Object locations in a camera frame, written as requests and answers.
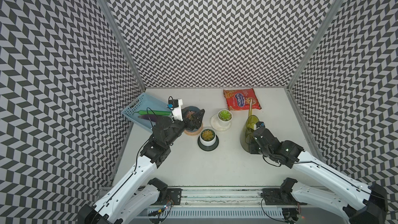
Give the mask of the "green transparent watering can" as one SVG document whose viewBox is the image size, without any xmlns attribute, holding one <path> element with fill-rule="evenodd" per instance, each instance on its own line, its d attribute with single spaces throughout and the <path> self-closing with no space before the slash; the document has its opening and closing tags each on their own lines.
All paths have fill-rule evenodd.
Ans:
<svg viewBox="0 0 398 224">
<path fill-rule="evenodd" d="M 240 144 L 244 151 L 253 154 L 259 155 L 261 154 L 261 148 L 258 143 L 255 141 L 253 133 L 257 129 L 256 124 L 259 122 L 259 119 L 256 115 L 252 113 L 252 107 L 254 104 L 254 99 L 249 98 L 249 112 L 248 118 L 243 126 L 240 135 Z"/>
</svg>

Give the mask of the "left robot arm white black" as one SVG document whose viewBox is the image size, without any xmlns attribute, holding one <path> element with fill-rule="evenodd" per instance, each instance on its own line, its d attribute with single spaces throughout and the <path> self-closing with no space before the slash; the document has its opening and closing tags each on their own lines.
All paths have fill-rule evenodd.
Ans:
<svg viewBox="0 0 398 224">
<path fill-rule="evenodd" d="M 171 153 L 171 146 L 185 130 L 202 125 L 205 110 L 182 120 L 160 116 L 152 128 L 152 135 L 144 143 L 136 162 L 121 180 L 92 206 L 86 204 L 78 212 L 79 224 L 128 224 L 150 205 L 161 201 L 167 193 L 167 184 L 154 178 L 148 180 Z"/>
</svg>

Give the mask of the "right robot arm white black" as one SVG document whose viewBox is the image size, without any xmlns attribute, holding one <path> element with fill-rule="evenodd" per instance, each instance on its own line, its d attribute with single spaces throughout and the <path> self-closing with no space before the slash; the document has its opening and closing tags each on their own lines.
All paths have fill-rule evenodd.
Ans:
<svg viewBox="0 0 398 224">
<path fill-rule="evenodd" d="M 249 153 L 259 154 L 269 165 L 301 172 L 325 186 L 320 190 L 293 178 L 279 188 L 281 201 L 307 203 L 340 216 L 350 224 L 383 224 L 388 213 L 386 189 L 368 185 L 328 166 L 293 141 L 280 142 L 261 121 L 246 125 Z"/>
</svg>

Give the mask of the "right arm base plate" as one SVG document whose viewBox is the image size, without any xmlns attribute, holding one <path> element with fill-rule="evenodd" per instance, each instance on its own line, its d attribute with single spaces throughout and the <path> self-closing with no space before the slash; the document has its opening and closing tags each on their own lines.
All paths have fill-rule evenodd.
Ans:
<svg viewBox="0 0 398 224">
<path fill-rule="evenodd" d="M 263 188 L 261 197 L 266 205 L 307 205 L 307 203 L 297 202 L 290 192 L 279 188 Z"/>
</svg>

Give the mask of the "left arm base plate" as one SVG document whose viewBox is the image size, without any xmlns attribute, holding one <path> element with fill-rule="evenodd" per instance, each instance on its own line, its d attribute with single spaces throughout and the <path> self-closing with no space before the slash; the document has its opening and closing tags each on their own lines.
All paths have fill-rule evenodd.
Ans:
<svg viewBox="0 0 398 224">
<path fill-rule="evenodd" d="M 157 203 L 164 205 L 167 201 L 171 201 L 173 205 L 180 205 L 181 198 L 182 188 L 168 188 L 160 191 Z"/>
</svg>

